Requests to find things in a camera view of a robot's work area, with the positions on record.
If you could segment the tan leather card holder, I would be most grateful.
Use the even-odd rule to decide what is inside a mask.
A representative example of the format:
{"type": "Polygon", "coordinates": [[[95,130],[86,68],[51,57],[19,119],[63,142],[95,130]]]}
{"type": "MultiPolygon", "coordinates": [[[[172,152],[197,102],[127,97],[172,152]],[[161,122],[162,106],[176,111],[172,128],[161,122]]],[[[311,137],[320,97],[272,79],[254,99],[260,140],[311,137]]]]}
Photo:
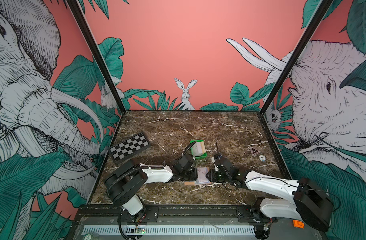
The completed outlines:
{"type": "Polygon", "coordinates": [[[210,180],[206,177],[206,174],[209,172],[209,167],[200,167],[197,169],[197,177],[193,182],[184,182],[185,186],[192,185],[207,185],[210,184],[210,180]]]}

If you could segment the green plastic card tray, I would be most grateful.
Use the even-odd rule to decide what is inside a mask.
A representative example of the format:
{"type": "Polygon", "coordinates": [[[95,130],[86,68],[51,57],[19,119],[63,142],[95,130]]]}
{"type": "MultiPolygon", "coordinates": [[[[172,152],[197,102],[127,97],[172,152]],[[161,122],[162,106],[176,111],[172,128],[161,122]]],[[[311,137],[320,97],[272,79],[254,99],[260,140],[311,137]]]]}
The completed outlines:
{"type": "Polygon", "coordinates": [[[190,148],[190,151],[196,159],[200,160],[207,157],[204,140],[194,140],[190,141],[190,143],[194,143],[194,145],[190,148]]]}

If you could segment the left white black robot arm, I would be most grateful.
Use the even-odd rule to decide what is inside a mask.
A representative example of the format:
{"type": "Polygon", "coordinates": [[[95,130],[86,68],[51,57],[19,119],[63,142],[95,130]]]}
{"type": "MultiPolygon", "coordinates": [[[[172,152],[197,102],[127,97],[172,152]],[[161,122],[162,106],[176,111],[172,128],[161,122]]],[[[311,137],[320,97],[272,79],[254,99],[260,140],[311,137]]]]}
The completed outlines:
{"type": "Polygon", "coordinates": [[[146,215],[146,207],[137,196],[140,188],[153,183],[191,182],[197,179],[196,159],[190,154],[183,154],[171,163],[160,166],[141,164],[135,160],[123,164],[112,172],[104,181],[105,198],[115,207],[125,209],[135,218],[146,215]]]}

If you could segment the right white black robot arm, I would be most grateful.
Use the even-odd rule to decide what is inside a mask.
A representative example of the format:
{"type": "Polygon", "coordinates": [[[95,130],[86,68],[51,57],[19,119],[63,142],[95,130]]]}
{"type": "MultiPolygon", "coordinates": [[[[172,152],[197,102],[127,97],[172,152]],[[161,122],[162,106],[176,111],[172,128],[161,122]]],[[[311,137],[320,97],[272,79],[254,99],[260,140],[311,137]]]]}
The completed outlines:
{"type": "Polygon", "coordinates": [[[237,189],[260,191],[275,196],[258,203],[257,212],[266,218],[289,218],[327,232],[334,204],[330,193],[308,178],[288,180],[236,167],[221,154],[211,158],[214,168],[206,177],[213,183],[227,183],[237,189]]]}

